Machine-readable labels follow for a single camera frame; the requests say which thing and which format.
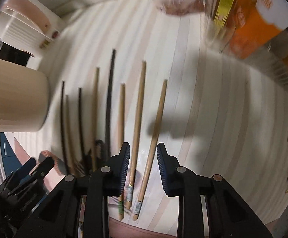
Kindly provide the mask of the long black chopstick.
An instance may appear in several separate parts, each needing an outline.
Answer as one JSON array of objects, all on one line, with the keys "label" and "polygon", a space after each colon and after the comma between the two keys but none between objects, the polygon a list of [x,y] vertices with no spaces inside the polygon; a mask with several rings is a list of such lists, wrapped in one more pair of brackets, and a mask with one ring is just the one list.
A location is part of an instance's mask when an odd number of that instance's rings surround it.
[{"label": "long black chopstick", "polygon": [[116,50],[112,49],[112,57],[109,69],[108,88],[107,88],[106,121],[105,121],[105,144],[106,144],[107,158],[111,156],[111,103],[112,103],[112,86],[113,86],[115,56],[116,56]]}]

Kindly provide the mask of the blue kitchen cabinet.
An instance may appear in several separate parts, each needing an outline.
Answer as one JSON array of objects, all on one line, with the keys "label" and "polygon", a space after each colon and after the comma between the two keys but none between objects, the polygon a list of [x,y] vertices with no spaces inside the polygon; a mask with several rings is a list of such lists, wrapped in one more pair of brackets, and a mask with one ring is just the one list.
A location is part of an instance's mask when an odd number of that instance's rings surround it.
[{"label": "blue kitchen cabinet", "polygon": [[12,133],[0,133],[0,150],[5,176],[22,166],[15,153],[15,139]]}]

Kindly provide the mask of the dark chopstick short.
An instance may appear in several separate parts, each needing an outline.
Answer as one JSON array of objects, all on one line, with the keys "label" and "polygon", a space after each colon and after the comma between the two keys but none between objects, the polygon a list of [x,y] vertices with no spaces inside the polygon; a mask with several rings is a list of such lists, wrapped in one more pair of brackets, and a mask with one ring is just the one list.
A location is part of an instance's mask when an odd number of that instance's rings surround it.
[{"label": "dark chopstick short", "polygon": [[85,146],[84,146],[84,137],[83,137],[83,122],[82,122],[82,88],[78,89],[78,124],[79,124],[79,141],[80,141],[80,151],[82,165],[84,167],[84,172],[87,174],[87,163],[85,158]]}]

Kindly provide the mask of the light wooden chopstick thin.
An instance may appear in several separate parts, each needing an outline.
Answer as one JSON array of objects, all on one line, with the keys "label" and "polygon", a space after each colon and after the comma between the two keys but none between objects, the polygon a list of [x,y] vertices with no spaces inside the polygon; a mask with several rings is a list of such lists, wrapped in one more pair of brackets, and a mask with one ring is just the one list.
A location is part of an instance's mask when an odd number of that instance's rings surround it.
[{"label": "light wooden chopstick thin", "polygon": [[68,95],[65,95],[65,125],[66,125],[68,154],[70,157],[71,173],[74,174],[76,177],[78,177],[79,173],[77,170],[76,157],[74,153],[74,147],[73,147],[72,135],[71,135],[70,107],[69,107]]}]

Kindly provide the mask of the beige striped utensil holder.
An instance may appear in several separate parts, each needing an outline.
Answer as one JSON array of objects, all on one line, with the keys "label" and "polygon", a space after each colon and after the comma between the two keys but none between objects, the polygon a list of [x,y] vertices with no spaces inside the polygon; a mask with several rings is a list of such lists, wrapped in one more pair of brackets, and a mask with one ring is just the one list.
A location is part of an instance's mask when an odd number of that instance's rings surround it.
[{"label": "beige striped utensil holder", "polygon": [[49,83],[39,71],[0,60],[0,132],[36,132],[49,109]]}]

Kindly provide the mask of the dark chopstick leftmost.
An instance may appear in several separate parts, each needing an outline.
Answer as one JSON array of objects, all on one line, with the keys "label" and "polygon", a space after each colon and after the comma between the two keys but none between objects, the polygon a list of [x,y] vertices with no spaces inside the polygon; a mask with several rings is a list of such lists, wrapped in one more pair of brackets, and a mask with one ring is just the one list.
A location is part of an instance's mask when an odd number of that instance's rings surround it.
[{"label": "dark chopstick leftmost", "polygon": [[62,81],[61,84],[61,101],[60,101],[60,127],[61,127],[61,146],[62,146],[62,155],[65,165],[65,173],[68,175],[70,169],[68,167],[68,161],[66,156],[66,144],[65,144],[65,124],[64,124],[64,88],[65,82]]}]

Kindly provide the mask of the striped table mat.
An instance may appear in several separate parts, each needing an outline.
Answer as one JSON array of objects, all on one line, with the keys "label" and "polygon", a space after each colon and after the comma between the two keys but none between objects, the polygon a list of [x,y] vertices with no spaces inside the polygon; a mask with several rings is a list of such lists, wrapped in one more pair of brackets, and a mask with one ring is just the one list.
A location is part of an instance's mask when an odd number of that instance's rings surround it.
[{"label": "striped table mat", "polygon": [[160,12],[151,0],[112,0],[65,17],[67,28],[42,59],[27,66],[47,75],[50,109],[44,126],[16,139],[33,157],[61,156],[61,84],[70,105],[71,135],[81,156],[78,89],[83,95],[84,146],[89,150],[95,68],[99,67],[98,132],[105,137],[108,75],[116,50],[111,153],[118,151],[120,85],[126,85],[124,138],[132,142],[142,61],[147,62],[135,192],[141,186],[163,80],[167,79],[159,140],[196,174],[221,174],[260,219],[278,219],[288,205],[288,91],[241,61],[208,49],[202,14]]}]

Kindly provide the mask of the pink white dish rack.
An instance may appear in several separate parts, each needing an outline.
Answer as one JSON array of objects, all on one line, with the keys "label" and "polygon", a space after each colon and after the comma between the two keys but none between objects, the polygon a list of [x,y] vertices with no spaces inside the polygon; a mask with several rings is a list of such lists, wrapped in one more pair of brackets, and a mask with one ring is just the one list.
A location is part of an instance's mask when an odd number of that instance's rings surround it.
[{"label": "pink white dish rack", "polygon": [[38,0],[0,2],[0,59],[26,66],[42,58],[65,27],[64,21]]}]

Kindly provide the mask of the clear plastic storage bin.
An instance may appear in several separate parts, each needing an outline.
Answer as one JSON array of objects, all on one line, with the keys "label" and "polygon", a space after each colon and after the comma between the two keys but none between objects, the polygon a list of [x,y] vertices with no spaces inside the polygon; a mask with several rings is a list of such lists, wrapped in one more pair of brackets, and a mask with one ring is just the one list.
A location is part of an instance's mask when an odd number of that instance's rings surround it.
[{"label": "clear plastic storage bin", "polygon": [[228,17],[226,25],[221,29],[214,25],[212,18],[215,1],[205,0],[205,42],[208,47],[258,69],[288,90],[288,27],[247,58],[239,59],[228,51],[228,43],[235,31],[233,20],[235,6]]}]

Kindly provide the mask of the orange seasoning package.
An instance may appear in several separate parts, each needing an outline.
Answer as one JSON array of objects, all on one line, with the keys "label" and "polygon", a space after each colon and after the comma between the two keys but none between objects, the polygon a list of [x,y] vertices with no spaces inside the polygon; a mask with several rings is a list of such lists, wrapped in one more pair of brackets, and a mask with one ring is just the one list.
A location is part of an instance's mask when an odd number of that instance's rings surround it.
[{"label": "orange seasoning package", "polygon": [[286,0],[236,0],[228,51],[245,59],[288,27]]}]

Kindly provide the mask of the yellow label package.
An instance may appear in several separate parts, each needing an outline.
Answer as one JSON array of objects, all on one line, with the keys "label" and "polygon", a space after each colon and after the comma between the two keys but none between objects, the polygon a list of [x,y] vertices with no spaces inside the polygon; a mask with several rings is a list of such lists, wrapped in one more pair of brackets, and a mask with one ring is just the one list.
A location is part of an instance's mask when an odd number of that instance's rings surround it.
[{"label": "yellow label package", "polygon": [[216,27],[223,28],[234,7],[236,0],[216,0],[212,14],[213,22]]}]

